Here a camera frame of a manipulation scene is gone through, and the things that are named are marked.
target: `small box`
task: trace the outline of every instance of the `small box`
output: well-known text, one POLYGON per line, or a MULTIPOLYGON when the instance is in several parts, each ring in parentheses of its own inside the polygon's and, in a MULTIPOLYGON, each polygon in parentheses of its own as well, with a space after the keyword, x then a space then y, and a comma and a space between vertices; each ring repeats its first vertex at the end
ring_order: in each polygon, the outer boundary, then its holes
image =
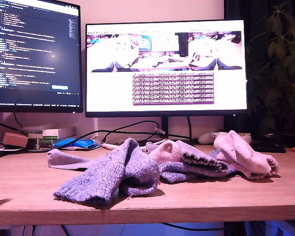
POLYGON ((28 137, 22 134, 5 133, 3 137, 3 143, 5 145, 13 145, 25 148, 26 144, 28 143, 28 137))
POLYGON ((43 130, 43 139, 63 139, 75 136, 75 127, 43 130))

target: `gray sock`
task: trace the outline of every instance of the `gray sock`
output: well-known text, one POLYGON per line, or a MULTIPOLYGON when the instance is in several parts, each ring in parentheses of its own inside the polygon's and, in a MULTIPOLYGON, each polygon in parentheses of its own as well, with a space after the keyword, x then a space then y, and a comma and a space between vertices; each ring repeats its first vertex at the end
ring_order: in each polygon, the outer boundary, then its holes
POLYGON ((64 169, 64 170, 77 170, 77 169, 88 169, 93 166, 96 162, 99 162, 104 158, 106 154, 97 157, 94 160, 69 155, 58 149, 53 149, 47 153, 47 163, 51 168, 64 169))
POLYGON ((63 184, 54 196, 58 200, 107 205, 118 187, 128 196, 137 196, 152 192, 158 183, 156 162, 141 151, 135 140, 127 139, 83 174, 63 184))
POLYGON ((216 160, 219 150, 210 154, 177 141, 183 162, 166 162, 160 165, 161 177, 169 183, 196 179, 200 176, 224 178, 236 170, 226 162, 216 160))

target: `computer monitor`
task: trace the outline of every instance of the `computer monitor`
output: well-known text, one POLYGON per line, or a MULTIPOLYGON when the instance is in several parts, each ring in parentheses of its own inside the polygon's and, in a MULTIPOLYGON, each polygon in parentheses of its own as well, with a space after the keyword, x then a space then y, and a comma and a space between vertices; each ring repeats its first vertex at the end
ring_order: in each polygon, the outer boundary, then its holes
POLYGON ((0 112, 82 112, 80 7, 0 0, 0 112))
POLYGON ((243 21, 87 24, 86 41, 87 117, 247 111, 243 21))

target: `knitted sock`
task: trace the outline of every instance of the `knitted sock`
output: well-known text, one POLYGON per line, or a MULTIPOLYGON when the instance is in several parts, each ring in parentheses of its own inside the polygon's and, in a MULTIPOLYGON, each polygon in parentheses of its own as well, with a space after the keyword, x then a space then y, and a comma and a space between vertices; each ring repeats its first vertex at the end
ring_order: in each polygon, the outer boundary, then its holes
POLYGON ((278 173, 278 163, 271 156, 254 151, 235 131, 230 131, 216 159, 227 162, 247 178, 262 179, 278 173))
POLYGON ((166 162, 160 165, 161 177, 169 183, 195 179, 199 176, 223 178, 235 172, 227 163, 216 160, 217 152, 206 155, 182 141, 176 142, 182 162, 166 162))
POLYGON ((179 145, 173 141, 165 141, 156 149, 154 149, 149 157, 154 159, 157 164, 162 164, 168 161, 180 161, 179 145))
POLYGON ((180 140, 176 143, 179 145, 180 156, 183 162, 206 165, 218 172, 227 171, 228 165, 224 161, 217 160, 180 140))
POLYGON ((146 147, 142 150, 147 154, 150 154, 154 149, 157 149, 159 145, 153 144, 152 142, 147 142, 146 147))
POLYGON ((51 168, 64 169, 64 170, 77 170, 77 169, 88 169, 93 166, 96 162, 99 162, 105 154, 90 160, 83 157, 69 155, 61 152, 58 149, 53 149, 47 153, 47 163, 51 168))
POLYGON ((213 166, 188 164, 185 162, 166 162, 160 165, 161 177, 169 183, 192 180, 199 176, 224 178, 226 175, 235 172, 235 169, 228 168, 218 172, 213 166))
POLYGON ((119 185, 121 192, 137 196, 152 192, 158 183, 158 165, 141 151, 135 140, 127 139, 83 174, 63 184, 54 196, 57 200, 107 205, 119 185))

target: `white wall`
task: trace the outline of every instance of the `white wall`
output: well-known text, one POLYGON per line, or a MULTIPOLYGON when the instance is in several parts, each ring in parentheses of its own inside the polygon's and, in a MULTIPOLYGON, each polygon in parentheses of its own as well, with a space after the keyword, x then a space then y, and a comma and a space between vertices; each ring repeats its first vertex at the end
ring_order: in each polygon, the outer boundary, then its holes
MULTIPOLYGON (((83 86, 85 87, 85 24, 109 22, 145 22, 145 21, 178 21, 178 20, 210 20, 224 18, 224 0, 66 0, 81 6, 82 26, 82 59, 83 59, 83 86)), ((78 135, 95 130, 96 119, 85 118, 82 114, 17 114, 23 126, 55 123, 74 125, 78 128, 78 135)), ((99 129, 115 129, 146 118, 99 118, 99 129)), ((13 114, 0 113, 0 121, 17 127, 13 114)), ((193 137, 223 128, 222 117, 192 117, 193 137)), ((186 117, 170 118, 169 133, 188 136, 188 122, 186 117)), ((153 131, 154 125, 138 125, 131 131, 153 131)), ((7 129, 0 127, 0 139, 7 129)), ((99 140, 105 134, 99 134, 99 140)), ((107 141, 120 141, 128 135, 109 136, 107 141)))

